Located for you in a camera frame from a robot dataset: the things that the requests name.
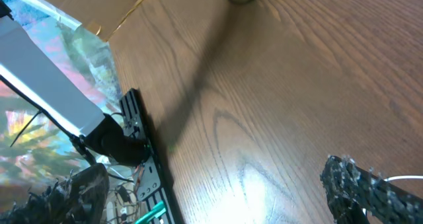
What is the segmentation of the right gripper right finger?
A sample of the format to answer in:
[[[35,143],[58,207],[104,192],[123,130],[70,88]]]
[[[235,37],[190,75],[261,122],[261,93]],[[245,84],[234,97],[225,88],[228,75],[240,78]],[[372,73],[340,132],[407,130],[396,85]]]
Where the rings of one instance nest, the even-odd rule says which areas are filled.
[[[368,223],[367,212],[382,223],[422,222],[422,198],[351,160],[330,155],[320,179],[335,223]]]

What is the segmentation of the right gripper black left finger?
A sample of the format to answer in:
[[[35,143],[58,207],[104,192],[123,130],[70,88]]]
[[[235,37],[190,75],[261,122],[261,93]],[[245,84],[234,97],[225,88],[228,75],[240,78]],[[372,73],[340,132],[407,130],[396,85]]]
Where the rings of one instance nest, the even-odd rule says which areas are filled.
[[[100,223],[110,188],[109,175],[97,163],[41,194],[28,193],[23,205],[1,213],[1,222],[19,223]]]

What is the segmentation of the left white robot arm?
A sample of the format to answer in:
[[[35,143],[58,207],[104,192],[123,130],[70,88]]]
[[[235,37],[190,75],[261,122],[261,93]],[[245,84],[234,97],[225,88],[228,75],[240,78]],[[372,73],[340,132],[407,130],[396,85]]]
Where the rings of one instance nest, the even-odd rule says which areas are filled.
[[[93,152],[120,165],[136,167],[150,156],[146,142],[123,128],[91,102],[30,39],[1,4],[1,81],[36,107],[94,164]]]

